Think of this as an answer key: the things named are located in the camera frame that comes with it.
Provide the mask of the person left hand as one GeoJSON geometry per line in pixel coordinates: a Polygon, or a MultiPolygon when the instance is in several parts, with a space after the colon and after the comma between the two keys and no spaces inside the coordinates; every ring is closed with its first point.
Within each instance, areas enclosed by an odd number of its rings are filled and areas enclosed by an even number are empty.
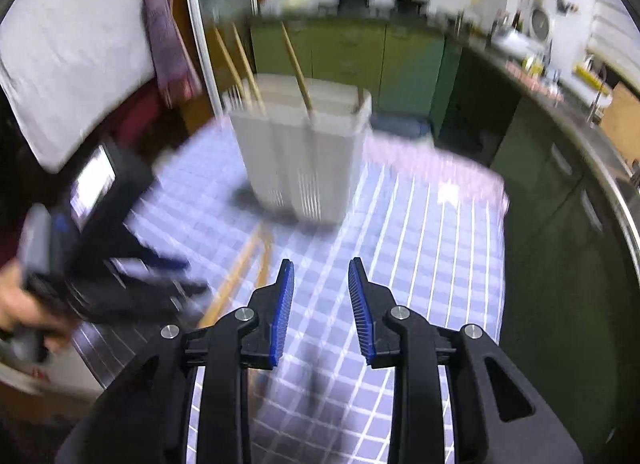
{"type": "Polygon", "coordinates": [[[44,346],[50,351],[66,347],[79,321],[52,311],[24,291],[21,276],[22,267],[17,259],[11,259],[1,268],[1,333],[13,334],[17,328],[33,328],[44,332],[44,346]]]}

